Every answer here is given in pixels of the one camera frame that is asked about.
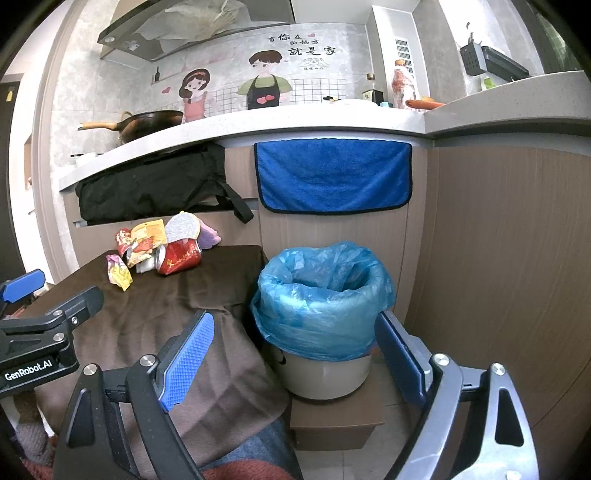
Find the black bag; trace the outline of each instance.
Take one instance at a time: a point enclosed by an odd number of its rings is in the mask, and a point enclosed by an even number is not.
[[[153,154],[82,180],[76,186],[88,225],[185,212],[234,210],[248,223],[253,214],[226,183],[224,148],[206,143],[166,155]],[[218,205],[200,202],[215,195]]]

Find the blue gripper pad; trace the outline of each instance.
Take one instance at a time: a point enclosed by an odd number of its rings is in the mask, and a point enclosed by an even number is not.
[[[165,411],[168,412],[175,405],[183,402],[212,344],[214,329],[212,315],[203,314],[167,367],[164,373],[163,390],[158,398]]]
[[[7,282],[2,290],[2,299],[15,303],[45,285],[45,274],[37,269]]]
[[[404,400],[422,408],[427,401],[423,373],[384,314],[376,318],[375,337]]]

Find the white countertop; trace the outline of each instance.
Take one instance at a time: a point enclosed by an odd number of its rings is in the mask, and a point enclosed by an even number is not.
[[[370,130],[425,134],[420,112],[362,105],[298,105],[216,115],[138,138],[98,156],[59,180],[60,190],[120,163],[205,140],[288,130]]]
[[[59,189],[147,154],[239,135],[342,129],[435,137],[453,129],[541,119],[591,122],[591,83],[584,72],[555,73],[508,83],[426,113],[363,105],[301,105],[216,115],[110,150],[65,174],[59,180]]]
[[[500,122],[590,122],[591,83],[583,71],[541,75],[475,93],[424,118],[430,135]]]

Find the trash can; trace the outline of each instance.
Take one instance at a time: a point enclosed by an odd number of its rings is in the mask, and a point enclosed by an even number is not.
[[[394,305],[394,284],[368,248],[340,242],[291,248],[261,272],[251,310],[275,346],[275,370],[305,398],[347,395],[367,377],[377,314]]]

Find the blue plastic bag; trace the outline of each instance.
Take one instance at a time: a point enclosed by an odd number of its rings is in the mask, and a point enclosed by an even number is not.
[[[390,275],[368,248],[290,248],[261,272],[251,310],[265,340],[313,360],[368,353],[379,312],[394,305]]]

